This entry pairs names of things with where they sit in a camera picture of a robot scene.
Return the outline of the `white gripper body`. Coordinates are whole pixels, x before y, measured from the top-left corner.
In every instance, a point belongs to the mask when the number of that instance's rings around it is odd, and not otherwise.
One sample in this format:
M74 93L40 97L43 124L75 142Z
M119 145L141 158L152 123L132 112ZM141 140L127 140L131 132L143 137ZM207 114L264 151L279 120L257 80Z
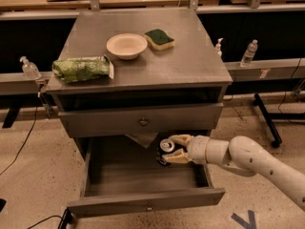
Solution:
M210 142L208 136L194 136L187 145L188 159L195 164L204 164L207 162L206 151Z

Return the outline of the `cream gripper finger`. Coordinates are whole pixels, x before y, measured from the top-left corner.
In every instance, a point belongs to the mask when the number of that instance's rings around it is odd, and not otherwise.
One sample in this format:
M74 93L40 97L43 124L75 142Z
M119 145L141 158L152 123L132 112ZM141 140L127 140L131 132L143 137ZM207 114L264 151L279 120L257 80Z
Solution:
M183 147L187 147L191 140L193 139L193 135L171 135L170 140L178 145L182 145Z
M178 149L170 154L165 154L162 158L169 163L184 164L191 161L189 154L184 149Z

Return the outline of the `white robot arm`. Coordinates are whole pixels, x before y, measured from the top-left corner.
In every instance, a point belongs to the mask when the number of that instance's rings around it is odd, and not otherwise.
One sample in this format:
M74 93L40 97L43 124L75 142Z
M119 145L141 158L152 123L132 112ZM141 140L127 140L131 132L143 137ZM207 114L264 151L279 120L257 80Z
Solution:
M246 136L226 141L204 135L171 135L159 147L167 163L213 164L244 177L260 174L305 210L305 175Z

